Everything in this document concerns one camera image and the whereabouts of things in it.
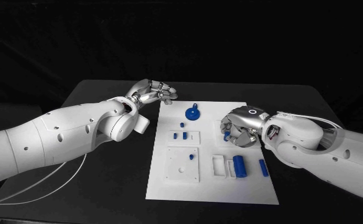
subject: white cable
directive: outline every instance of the white cable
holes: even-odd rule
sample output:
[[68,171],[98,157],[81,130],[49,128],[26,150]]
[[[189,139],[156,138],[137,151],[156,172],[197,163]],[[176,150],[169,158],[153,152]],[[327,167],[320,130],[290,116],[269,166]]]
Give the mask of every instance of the white cable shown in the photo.
[[3,204],[0,204],[0,206],[26,204],[26,203],[30,203],[30,202],[33,202],[33,201],[36,201],[36,200],[40,200],[42,198],[46,198],[46,196],[49,196],[50,194],[53,194],[53,193],[68,184],[68,182],[74,179],[75,175],[78,174],[78,171],[81,170],[81,167],[82,167],[82,165],[84,165],[84,163],[85,163],[85,157],[84,157],[82,164],[81,164],[81,166],[79,166],[79,168],[78,168],[78,170],[76,170],[74,176],[68,179],[68,181],[66,181],[66,182],[65,182],[49,194],[46,194],[46,195],[42,196],[40,198],[33,199],[33,200],[30,200],[30,201],[19,202],[19,203],[3,203]]
[[4,200],[10,199],[12,197],[14,197],[16,195],[19,195],[20,193],[23,193],[25,191],[27,191],[30,188],[33,188],[37,184],[40,184],[55,173],[56,171],[62,168],[62,166],[66,164],[66,162],[62,163],[62,165],[59,166],[59,168],[33,185],[30,185],[29,187],[26,187],[22,191],[19,191],[16,194],[7,196],[6,198],[0,199],[0,202],[3,202]]
[[301,117],[301,118],[316,119],[316,120],[318,120],[318,121],[321,121],[321,122],[328,123],[336,129],[341,129],[341,128],[343,128],[339,124],[336,124],[334,122],[331,122],[328,119],[317,118],[316,116],[308,116],[308,115],[291,114],[291,113],[285,113],[285,112],[281,112],[281,111],[278,111],[278,113],[287,114],[287,115],[292,115],[292,116],[298,116],[298,117]]

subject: black background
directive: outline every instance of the black background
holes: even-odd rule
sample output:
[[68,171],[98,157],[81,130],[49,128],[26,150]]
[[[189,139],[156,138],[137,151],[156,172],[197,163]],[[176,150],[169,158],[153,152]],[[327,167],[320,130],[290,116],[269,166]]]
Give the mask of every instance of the black background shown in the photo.
[[363,131],[362,0],[0,1],[1,102],[46,112],[84,79],[304,84]]

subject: blue object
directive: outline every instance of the blue object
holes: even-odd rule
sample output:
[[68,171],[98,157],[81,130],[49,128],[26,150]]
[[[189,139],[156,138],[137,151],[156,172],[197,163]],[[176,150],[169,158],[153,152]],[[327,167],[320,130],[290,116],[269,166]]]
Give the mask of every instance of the blue object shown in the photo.
[[242,156],[233,156],[233,165],[238,178],[245,178],[248,176],[245,162]]
[[187,109],[186,111],[186,118],[192,121],[195,121],[200,117],[200,112],[199,112],[199,106],[195,103],[193,107]]
[[259,160],[259,165],[261,165],[261,170],[262,170],[264,177],[268,177],[267,164],[265,164],[265,161],[262,159]]
[[223,140],[228,142],[228,140],[225,139],[228,136],[231,135],[231,132],[229,131],[226,131],[225,132],[225,137],[223,137]]

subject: table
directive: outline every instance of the table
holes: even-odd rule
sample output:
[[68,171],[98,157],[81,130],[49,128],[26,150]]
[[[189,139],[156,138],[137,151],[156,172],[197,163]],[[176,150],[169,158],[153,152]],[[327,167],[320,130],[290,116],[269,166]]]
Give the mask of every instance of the table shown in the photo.
[[[84,80],[65,106],[95,103],[122,96],[135,81]],[[277,111],[314,115],[339,121],[320,93],[310,86],[167,82],[183,101],[241,101],[269,114]],[[278,206],[215,202],[146,200],[148,170],[160,103],[146,105],[141,114],[150,126],[120,143],[104,143],[89,153],[69,184],[45,199],[23,205],[0,206],[0,218],[65,223],[252,223],[321,219],[344,221],[362,216],[363,198],[321,181],[304,169],[284,165],[262,148]],[[82,157],[69,161],[58,173],[9,202],[32,200],[49,193],[72,176]],[[7,179],[0,198],[36,182],[55,168],[30,170]]]

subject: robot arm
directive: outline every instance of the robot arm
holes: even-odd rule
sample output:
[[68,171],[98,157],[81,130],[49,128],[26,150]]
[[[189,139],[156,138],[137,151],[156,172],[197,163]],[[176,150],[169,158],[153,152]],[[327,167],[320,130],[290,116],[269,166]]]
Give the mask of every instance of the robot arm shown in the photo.
[[226,115],[220,131],[225,139],[241,147],[254,145],[252,138],[258,134],[279,161],[294,168],[304,168],[363,197],[363,134],[323,129],[308,118],[290,113],[278,112],[269,116],[249,106]]
[[143,134],[148,119],[138,114],[141,106],[157,100],[171,104],[176,98],[169,85],[144,79],[125,97],[61,108],[0,131],[0,180],[78,158],[133,130]]

